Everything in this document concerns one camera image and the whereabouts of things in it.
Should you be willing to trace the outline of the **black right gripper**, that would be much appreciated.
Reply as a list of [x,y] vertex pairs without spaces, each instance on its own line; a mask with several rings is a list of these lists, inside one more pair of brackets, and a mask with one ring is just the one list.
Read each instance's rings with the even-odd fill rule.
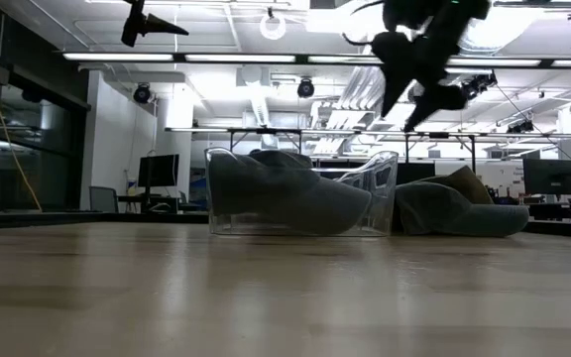
[[[490,10],[490,0],[427,0],[427,5],[430,22],[414,41],[413,48],[417,61],[415,78],[430,88],[416,100],[405,122],[407,132],[439,110],[466,107],[467,97],[460,86],[437,84],[445,76],[448,60],[459,53],[458,42],[469,22],[484,20]],[[385,91],[381,116],[386,117],[413,79],[412,43],[403,33],[378,33],[372,41],[372,52],[382,62]]]

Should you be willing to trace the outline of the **blue baseball cap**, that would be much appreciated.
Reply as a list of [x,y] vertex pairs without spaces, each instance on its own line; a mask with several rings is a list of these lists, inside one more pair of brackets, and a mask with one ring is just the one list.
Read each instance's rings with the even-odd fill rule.
[[458,190],[428,181],[398,185],[395,204],[406,235],[506,237],[529,220],[526,206],[472,203]]
[[336,235],[355,226],[372,202],[368,191],[322,177],[303,155],[211,149],[205,157],[216,216],[257,214],[299,232]]

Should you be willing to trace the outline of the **white ceiling pipes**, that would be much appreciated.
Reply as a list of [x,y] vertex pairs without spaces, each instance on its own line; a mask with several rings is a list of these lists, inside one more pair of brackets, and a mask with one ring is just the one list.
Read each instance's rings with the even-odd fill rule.
[[339,109],[375,110],[381,103],[385,78],[378,66],[357,66],[337,101]]

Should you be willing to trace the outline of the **black overhead light beam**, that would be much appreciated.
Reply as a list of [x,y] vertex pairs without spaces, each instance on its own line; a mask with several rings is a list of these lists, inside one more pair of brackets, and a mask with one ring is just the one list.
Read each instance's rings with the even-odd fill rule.
[[[266,55],[266,54],[191,54],[191,53],[112,53],[112,52],[62,52],[66,60],[77,62],[119,63],[195,63],[195,64],[297,64],[377,66],[382,62],[374,56],[361,55]],[[571,70],[571,59],[552,58],[504,58],[504,57],[453,57],[450,68],[512,68],[512,69],[565,69]]]

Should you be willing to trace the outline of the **black partition panel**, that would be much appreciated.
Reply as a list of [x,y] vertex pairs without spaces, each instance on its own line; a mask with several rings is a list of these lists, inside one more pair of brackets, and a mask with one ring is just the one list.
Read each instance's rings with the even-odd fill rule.
[[[312,165],[315,168],[322,169],[356,169],[366,163],[362,160],[321,160],[315,159]],[[427,179],[435,176],[435,164],[427,162],[406,163],[404,160],[399,162],[399,171],[397,175],[397,184],[412,182],[419,179]]]

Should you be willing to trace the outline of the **black computer monitor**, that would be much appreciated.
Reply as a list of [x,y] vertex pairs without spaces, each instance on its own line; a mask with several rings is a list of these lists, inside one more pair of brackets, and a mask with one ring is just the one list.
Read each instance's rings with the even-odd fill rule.
[[571,161],[524,159],[522,163],[527,194],[571,195]]
[[177,183],[179,155],[143,157],[140,160],[138,186],[172,186]]

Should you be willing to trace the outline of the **grey office chair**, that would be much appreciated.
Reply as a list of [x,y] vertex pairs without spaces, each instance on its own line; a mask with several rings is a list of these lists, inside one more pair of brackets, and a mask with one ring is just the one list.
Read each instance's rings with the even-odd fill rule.
[[92,211],[118,213],[118,197],[111,187],[91,186],[89,188],[89,205]]

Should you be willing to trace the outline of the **dark office desk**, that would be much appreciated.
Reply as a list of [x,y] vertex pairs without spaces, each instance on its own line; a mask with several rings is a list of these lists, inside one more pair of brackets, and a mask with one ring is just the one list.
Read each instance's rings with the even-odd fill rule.
[[154,195],[146,198],[144,195],[119,195],[118,202],[137,205],[138,211],[144,214],[206,211],[202,205],[183,202],[181,198],[171,196]]

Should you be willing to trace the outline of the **black metal frame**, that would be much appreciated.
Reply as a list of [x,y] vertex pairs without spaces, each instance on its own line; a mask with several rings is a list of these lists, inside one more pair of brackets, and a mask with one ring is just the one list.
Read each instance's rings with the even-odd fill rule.
[[312,130],[312,129],[289,129],[289,128],[217,128],[217,127],[197,127],[197,128],[166,128],[168,132],[177,133],[206,133],[217,134],[226,133],[230,136],[230,147],[235,146],[234,137],[237,133],[243,135],[256,134],[256,135],[295,135],[298,137],[296,142],[297,148],[301,151],[301,144],[305,136],[318,136],[319,138],[328,137],[335,138],[360,138],[363,136],[371,136],[376,142],[385,139],[399,139],[404,142],[409,142],[413,137],[417,141],[434,140],[434,141],[447,141],[456,140],[461,143],[473,142],[476,143],[478,139],[487,140],[516,140],[522,142],[523,140],[533,141],[536,139],[545,140],[550,144],[556,144],[559,140],[571,140],[571,134],[564,133],[485,133],[485,132],[402,132],[402,131],[363,131],[363,130]]

